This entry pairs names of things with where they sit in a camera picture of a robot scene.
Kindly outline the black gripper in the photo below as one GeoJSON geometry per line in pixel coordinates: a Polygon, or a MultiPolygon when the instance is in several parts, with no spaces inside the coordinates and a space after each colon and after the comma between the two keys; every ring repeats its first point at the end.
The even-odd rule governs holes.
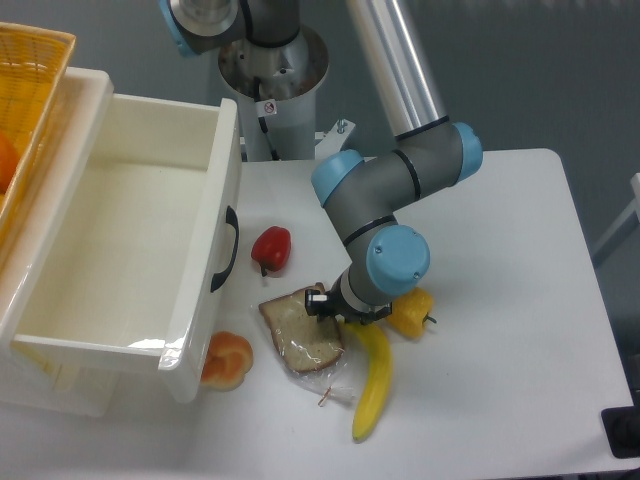
{"type": "Polygon", "coordinates": [[[357,297],[344,296],[341,290],[331,290],[328,294],[318,287],[304,290],[304,307],[308,316],[322,320],[342,317],[346,323],[370,325],[388,317],[392,304],[371,308],[357,297]]]}

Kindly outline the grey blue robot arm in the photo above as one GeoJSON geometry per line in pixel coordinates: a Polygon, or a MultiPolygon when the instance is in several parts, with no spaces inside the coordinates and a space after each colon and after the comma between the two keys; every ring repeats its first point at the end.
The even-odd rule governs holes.
{"type": "MultiPolygon", "coordinates": [[[[366,325],[388,316],[429,267],[426,241],[396,212],[476,173],[483,151],[471,127],[450,121],[404,3],[347,8],[396,146],[370,160],[342,150],[314,169],[314,191],[351,263],[329,291],[307,290],[305,309],[366,325]]],[[[301,22],[298,2],[164,1],[160,9],[183,55],[217,52],[248,160],[313,155],[328,53],[301,22]]]]}

